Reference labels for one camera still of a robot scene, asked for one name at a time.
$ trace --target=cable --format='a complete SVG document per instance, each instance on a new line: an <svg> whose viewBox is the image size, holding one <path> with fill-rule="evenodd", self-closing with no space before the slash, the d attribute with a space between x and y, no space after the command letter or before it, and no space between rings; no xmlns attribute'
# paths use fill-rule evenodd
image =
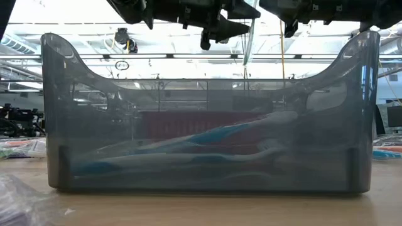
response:
<svg viewBox="0 0 402 226"><path fill-rule="evenodd" d="M378 62L379 62L379 66L382 68L383 73L384 73L384 68L383 68L383 65L381 64L381 60L379 60ZM398 96L396 95L396 92L395 92L394 89L392 88L392 86L391 86L391 84L390 84L390 82L389 82L389 80L388 80L388 76L385 76L385 79L387 80L387 83L388 83L388 85L389 85L389 88L391 89L392 93L394 94L394 96L395 96L396 100L398 101L399 105L402 106L402 102L399 100Z"/></svg>
<svg viewBox="0 0 402 226"><path fill-rule="evenodd" d="M279 20L281 27L281 52L282 52L282 78L283 78L283 88L286 86L285 82L285 47L283 45L283 31L282 31L282 21Z"/></svg>
<svg viewBox="0 0 402 226"><path fill-rule="evenodd" d="M391 29L387 29L387 31L389 31L389 35L387 37L385 37L385 38L381 38L381 41L383 41L383 40L385 40L387 38L390 38L392 35L394 35L394 31L392 31Z"/></svg>

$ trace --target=white plastic wrap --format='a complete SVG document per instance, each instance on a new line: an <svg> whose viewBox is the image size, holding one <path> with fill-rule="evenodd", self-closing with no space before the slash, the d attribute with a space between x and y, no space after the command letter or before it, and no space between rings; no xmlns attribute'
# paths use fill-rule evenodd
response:
<svg viewBox="0 0 402 226"><path fill-rule="evenodd" d="M0 140L0 159L23 157L46 157L46 138L41 137Z"/></svg>
<svg viewBox="0 0 402 226"><path fill-rule="evenodd" d="M402 135L383 135L375 139L372 144L372 154L374 159L402 159Z"/></svg>
<svg viewBox="0 0 402 226"><path fill-rule="evenodd" d="M62 215L55 196L44 195L12 175L0 173L0 225L58 225Z"/></svg>

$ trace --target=orange object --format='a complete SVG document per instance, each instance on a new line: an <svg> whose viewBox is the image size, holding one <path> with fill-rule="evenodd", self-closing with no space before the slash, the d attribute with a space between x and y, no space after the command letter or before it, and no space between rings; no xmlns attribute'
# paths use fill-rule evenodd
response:
<svg viewBox="0 0 402 226"><path fill-rule="evenodd" d="M396 151L402 153L402 146L374 146L374 149L387 150L387 151Z"/></svg>

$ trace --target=ceiling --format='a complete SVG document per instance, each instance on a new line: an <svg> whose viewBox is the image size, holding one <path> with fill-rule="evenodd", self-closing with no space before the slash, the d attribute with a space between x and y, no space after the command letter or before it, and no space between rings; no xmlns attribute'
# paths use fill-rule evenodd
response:
<svg viewBox="0 0 402 226"><path fill-rule="evenodd" d="M280 21L261 9L261 18L254 28L252 54L280 54ZM125 24L106 0L17 0L6 30L6 38L0 45L3 54L40 54L40 37L44 33L56 33L68 40L79 54L122 53L121 46L113 43L118 28L128 28L130 36L138 45L138 53L213 53L244 54L249 35L231 38L227 44L212 43L210 51L201 50L201 28L182 29L179 24L155 21L154 29L149 30L144 23ZM294 37L285 39L285 54L338 54L348 42L352 33L356 34L359 23L332 22L324 26L322 21L300 24ZM382 42L386 44L399 38L402 23L388 30L381 30ZM110 67L110 62L92 60L91 70L110 77L119 72ZM38 62L27 66L24 61L11 61L32 72L41 73ZM315 75L325 69L330 62L286 64L286 76L297 78ZM165 73L168 78L199 77L242 77L243 61L227 60L220 63L201 60L136 60L131 62L130 70L120 78L153 78L155 74ZM248 73L255 78L282 77L281 62L266 64L253 61L247 66Z"/></svg>

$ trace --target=window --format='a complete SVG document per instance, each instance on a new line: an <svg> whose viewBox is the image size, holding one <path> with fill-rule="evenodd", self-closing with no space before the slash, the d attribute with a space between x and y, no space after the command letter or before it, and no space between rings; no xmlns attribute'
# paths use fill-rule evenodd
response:
<svg viewBox="0 0 402 226"><path fill-rule="evenodd" d="M390 82L397 82L398 81L398 75L389 75L389 81Z"/></svg>

